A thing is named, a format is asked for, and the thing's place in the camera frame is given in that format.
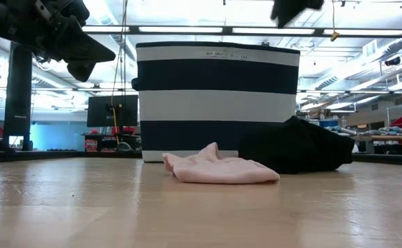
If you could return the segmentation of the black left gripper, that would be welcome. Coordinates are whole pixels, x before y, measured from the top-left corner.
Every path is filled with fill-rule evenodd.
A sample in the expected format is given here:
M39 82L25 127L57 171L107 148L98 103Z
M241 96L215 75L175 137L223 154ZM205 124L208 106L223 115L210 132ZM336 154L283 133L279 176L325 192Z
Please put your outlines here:
M67 64L77 81L86 82L95 63L116 57L82 30L89 18L83 0L11 0L10 11L17 20L15 37L19 43L56 61L81 62Z

